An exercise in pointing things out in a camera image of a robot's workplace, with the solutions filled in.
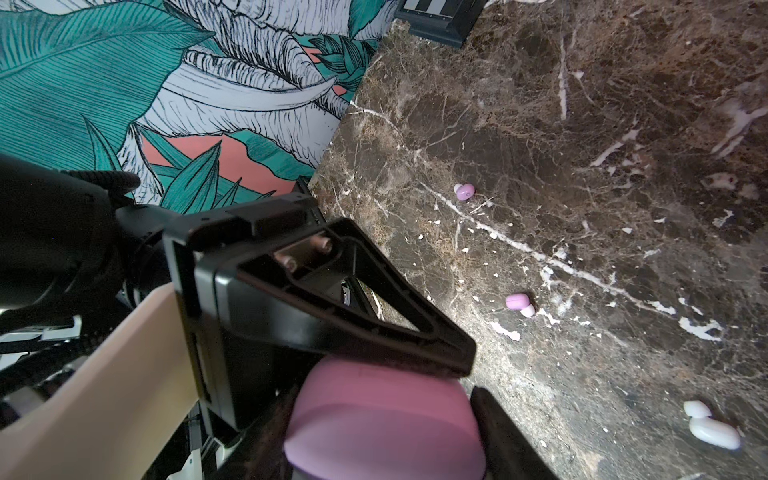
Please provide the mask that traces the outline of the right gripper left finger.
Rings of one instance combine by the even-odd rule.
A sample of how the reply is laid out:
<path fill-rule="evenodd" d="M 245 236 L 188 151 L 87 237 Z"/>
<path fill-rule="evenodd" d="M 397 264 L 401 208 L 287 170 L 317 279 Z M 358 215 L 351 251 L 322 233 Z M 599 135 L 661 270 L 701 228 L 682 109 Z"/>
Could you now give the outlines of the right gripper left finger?
<path fill-rule="evenodd" d="M 284 453 L 284 441 L 299 387 L 280 393 L 246 430 L 234 452 L 212 474 L 212 479 L 284 480 L 293 467 Z"/>

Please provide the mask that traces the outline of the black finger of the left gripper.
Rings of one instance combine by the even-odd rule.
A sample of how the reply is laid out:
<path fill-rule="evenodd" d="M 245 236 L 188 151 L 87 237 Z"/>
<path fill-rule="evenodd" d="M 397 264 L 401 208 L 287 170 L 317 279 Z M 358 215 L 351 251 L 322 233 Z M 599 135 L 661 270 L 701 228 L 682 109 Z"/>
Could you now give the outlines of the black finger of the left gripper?
<path fill-rule="evenodd" d="M 340 356 L 467 376 L 474 340 L 352 220 L 292 193 L 181 216 L 164 229 L 202 402 L 247 428 L 310 360 Z"/>

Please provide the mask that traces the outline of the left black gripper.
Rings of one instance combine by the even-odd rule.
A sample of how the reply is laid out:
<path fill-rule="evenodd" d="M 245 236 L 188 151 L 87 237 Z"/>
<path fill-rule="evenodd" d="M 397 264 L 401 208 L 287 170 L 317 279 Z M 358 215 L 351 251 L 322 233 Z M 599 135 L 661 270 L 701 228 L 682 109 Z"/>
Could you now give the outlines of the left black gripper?
<path fill-rule="evenodd" d="M 60 171 L 1 158 L 1 321 L 102 321 L 170 282 L 172 211 L 129 198 L 137 175 Z"/>

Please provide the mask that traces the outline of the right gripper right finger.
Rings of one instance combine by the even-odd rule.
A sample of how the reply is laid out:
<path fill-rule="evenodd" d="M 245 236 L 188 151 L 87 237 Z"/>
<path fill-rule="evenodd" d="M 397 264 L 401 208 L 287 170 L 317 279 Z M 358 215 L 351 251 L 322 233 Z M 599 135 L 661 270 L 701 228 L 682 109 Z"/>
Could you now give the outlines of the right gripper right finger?
<path fill-rule="evenodd" d="M 489 390 L 474 387 L 470 405 L 478 424 L 490 479 L 558 479 Z"/>

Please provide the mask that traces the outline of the purple earbuds charging case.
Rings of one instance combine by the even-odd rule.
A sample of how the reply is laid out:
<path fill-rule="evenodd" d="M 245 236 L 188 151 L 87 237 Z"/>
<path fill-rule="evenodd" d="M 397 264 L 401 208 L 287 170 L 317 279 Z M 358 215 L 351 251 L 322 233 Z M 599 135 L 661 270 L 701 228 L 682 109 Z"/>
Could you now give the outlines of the purple earbuds charging case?
<path fill-rule="evenodd" d="M 321 360 L 294 404 L 289 463 L 312 479 L 482 479 L 477 421 L 454 379 Z"/>

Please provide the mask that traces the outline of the purple earbud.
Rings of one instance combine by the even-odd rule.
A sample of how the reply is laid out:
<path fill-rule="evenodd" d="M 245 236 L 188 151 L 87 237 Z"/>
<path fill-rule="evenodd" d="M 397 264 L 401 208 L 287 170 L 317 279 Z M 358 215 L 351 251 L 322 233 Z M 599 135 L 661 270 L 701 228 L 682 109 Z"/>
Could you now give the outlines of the purple earbud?
<path fill-rule="evenodd" d="M 505 305 L 509 310 L 517 311 L 525 318 L 531 318 L 537 313 L 534 302 L 525 293 L 515 293 L 507 296 Z"/>
<path fill-rule="evenodd" d="M 475 186 L 470 183 L 456 184 L 454 186 L 454 193 L 459 201 L 466 202 L 475 195 L 476 189 Z"/>

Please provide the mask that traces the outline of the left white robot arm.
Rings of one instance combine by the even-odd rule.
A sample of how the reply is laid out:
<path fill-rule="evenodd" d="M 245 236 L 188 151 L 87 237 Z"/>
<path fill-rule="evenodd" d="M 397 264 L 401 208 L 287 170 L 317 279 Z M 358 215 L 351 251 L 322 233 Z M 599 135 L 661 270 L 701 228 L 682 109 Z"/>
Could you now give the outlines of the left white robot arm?
<path fill-rule="evenodd" d="M 474 340 L 349 219 L 292 193 L 180 215 L 137 176 L 1 160 L 1 330 L 86 335 L 1 374 L 5 479 L 138 479 L 195 405 L 244 467 L 288 477 L 298 391 L 323 357 L 467 376 Z"/>

